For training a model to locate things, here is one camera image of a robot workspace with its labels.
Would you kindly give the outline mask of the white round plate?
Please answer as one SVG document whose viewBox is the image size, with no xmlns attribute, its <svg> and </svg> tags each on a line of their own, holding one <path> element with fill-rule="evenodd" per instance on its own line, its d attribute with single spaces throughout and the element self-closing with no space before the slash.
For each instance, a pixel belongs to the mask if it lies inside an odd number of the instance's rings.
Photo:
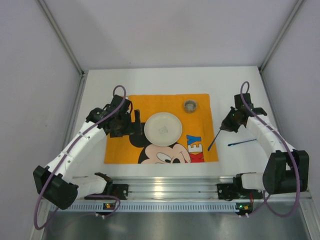
<svg viewBox="0 0 320 240">
<path fill-rule="evenodd" d="M 183 126 L 177 116 L 169 112 L 158 112 L 147 119 L 144 135 L 153 145 L 167 147 L 176 143 L 183 132 Z"/>
</svg>

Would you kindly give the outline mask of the blue spoon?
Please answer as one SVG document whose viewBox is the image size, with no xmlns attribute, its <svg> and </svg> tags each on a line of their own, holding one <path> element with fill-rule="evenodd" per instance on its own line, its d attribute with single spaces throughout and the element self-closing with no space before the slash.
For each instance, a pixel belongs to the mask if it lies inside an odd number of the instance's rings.
<svg viewBox="0 0 320 240">
<path fill-rule="evenodd" d="M 239 141 L 239 142 L 234 142 L 234 143 L 229 143 L 227 144 L 228 147 L 232 147 L 232 146 L 236 146 L 236 145 L 240 145 L 240 144 L 244 144 L 244 143 L 249 143 L 249 142 L 253 142 L 256 141 L 257 139 L 249 139 L 249 140 L 244 140 L 244 141 Z"/>
</svg>

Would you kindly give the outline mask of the blue fork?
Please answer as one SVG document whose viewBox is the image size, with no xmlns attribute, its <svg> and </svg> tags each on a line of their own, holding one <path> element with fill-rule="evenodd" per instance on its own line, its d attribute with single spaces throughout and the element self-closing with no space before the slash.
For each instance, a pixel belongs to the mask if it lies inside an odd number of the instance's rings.
<svg viewBox="0 0 320 240">
<path fill-rule="evenodd" d="M 216 136 L 214 137 L 214 139 L 212 140 L 211 144 L 209 145 L 209 147 L 207 148 L 208 152 L 211 150 L 211 148 L 213 147 L 214 143 L 216 142 L 216 139 L 218 138 L 219 134 L 221 132 L 221 129 L 219 129 L 219 131 L 217 132 Z"/>
</svg>

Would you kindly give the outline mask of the orange Mickey placemat cloth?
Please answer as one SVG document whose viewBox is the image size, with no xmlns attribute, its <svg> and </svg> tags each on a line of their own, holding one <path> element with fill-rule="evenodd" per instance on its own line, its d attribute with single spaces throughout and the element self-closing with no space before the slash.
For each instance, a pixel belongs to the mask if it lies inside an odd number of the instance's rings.
<svg viewBox="0 0 320 240">
<path fill-rule="evenodd" d="M 106 164 L 198 164 L 218 162 L 215 145 L 208 151 L 214 138 L 210 96 L 201 94 L 130 95 L 133 107 L 140 111 L 144 125 L 156 113 L 175 115 L 182 123 L 182 135 L 169 146 L 150 143 L 144 134 L 107 138 L 104 163 Z M 186 113 L 184 102 L 195 100 L 197 109 Z"/>
</svg>

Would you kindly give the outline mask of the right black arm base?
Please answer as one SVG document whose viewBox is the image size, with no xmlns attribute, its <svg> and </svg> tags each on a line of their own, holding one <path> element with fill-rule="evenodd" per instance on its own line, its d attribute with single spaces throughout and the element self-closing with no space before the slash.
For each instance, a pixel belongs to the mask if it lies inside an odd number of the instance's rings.
<svg viewBox="0 0 320 240">
<path fill-rule="evenodd" d="M 219 200 L 249 200 L 251 198 L 248 191 L 240 189 L 233 183 L 219 183 L 216 186 Z"/>
</svg>

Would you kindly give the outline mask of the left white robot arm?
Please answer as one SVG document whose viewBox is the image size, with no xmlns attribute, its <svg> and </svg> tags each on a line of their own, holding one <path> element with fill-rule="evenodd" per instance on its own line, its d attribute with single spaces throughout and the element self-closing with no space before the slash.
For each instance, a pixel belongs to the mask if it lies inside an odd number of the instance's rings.
<svg viewBox="0 0 320 240">
<path fill-rule="evenodd" d="M 104 159 L 108 137 L 141 135 L 142 129 L 140 111 L 115 94 L 104 108 L 90 111 L 79 132 L 54 160 L 36 167 L 33 177 L 38 194 L 61 210 L 75 200 L 102 194 L 111 179 L 98 172 L 80 176 L 79 171 Z"/>
</svg>

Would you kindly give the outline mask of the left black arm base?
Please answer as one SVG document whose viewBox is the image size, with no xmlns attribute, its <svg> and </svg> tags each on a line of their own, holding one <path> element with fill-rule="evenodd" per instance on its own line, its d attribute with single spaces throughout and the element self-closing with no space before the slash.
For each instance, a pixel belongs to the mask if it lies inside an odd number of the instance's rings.
<svg viewBox="0 0 320 240">
<path fill-rule="evenodd" d="M 120 200 L 127 200 L 129 194 L 129 185 L 128 184 L 112 184 L 110 195 L 117 197 Z"/>
</svg>

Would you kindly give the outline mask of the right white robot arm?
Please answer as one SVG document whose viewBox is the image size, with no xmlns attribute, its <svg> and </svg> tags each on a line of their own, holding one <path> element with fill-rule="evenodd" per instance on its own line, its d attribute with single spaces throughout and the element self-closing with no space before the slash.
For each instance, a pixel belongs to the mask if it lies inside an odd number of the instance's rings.
<svg viewBox="0 0 320 240">
<path fill-rule="evenodd" d="M 308 188 L 310 157 L 284 140 L 261 107 L 254 107 L 249 93 L 234 96 L 235 106 L 220 129 L 238 132 L 244 126 L 264 150 L 268 161 L 263 172 L 237 174 L 234 182 L 242 189 L 266 191 L 271 195 L 304 192 Z"/>
</svg>

